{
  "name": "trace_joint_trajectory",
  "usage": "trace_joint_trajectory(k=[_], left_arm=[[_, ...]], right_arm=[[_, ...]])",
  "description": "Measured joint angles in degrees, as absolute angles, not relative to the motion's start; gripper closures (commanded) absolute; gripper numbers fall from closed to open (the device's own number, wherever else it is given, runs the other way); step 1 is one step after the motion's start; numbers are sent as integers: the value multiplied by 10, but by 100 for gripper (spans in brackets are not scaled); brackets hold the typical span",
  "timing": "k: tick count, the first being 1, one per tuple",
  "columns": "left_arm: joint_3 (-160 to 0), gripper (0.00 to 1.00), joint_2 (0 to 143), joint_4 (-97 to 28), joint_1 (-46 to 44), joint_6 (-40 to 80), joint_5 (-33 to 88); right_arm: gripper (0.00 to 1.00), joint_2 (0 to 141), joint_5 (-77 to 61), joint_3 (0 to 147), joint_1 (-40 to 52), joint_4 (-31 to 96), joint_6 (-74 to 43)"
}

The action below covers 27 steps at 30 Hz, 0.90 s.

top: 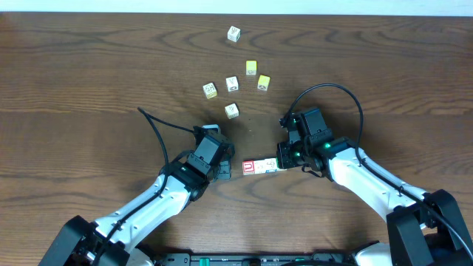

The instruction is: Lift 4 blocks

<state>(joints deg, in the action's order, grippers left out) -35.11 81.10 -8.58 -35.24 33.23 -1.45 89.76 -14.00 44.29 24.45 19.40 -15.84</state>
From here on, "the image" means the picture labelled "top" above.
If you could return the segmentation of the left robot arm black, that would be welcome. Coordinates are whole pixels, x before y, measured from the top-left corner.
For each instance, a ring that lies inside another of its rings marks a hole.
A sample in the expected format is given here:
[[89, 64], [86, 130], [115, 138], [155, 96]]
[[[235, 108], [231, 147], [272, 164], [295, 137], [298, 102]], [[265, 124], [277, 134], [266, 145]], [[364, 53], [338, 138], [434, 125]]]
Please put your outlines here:
[[203, 140], [184, 163], [171, 163], [150, 188], [116, 212], [94, 222], [73, 217], [39, 264], [68, 265], [77, 258], [89, 265], [126, 265], [156, 227], [197, 201], [210, 183], [230, 176], [233, 155], [234, 145]]

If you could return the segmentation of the white block red side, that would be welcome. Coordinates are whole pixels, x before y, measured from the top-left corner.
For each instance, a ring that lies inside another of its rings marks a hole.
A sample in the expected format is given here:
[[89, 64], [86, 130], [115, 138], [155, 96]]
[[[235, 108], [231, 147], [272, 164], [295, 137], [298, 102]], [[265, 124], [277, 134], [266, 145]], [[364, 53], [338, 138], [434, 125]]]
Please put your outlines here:
[[265, 173], [279, 171], [278, 162], [276, 158], [265, 159]]

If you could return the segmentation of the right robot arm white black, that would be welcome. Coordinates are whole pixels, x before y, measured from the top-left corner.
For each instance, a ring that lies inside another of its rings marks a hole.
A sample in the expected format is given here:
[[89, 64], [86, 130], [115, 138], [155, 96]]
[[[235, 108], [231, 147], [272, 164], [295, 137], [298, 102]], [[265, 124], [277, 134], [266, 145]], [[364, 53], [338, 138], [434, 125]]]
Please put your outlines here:
[[310, 167], [357, 195], [387, 224], [388, 243], [368, 244], [352, 265], [471, 265], [472, 238], [456, 199], [404, 182], [345, 137], [316, 134], [279, 143], [280, 168]]

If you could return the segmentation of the red U letter block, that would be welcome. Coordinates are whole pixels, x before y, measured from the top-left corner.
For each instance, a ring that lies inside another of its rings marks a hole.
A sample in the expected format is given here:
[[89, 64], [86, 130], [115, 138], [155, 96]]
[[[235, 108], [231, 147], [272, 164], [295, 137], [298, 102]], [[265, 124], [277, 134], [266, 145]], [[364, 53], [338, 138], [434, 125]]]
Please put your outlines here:
[[255, 174], [255, 164], [253, 160], [248, 160], [244, 161], [242, 163], [242, 170], [243, 174], [246, 175], [252, 175]]

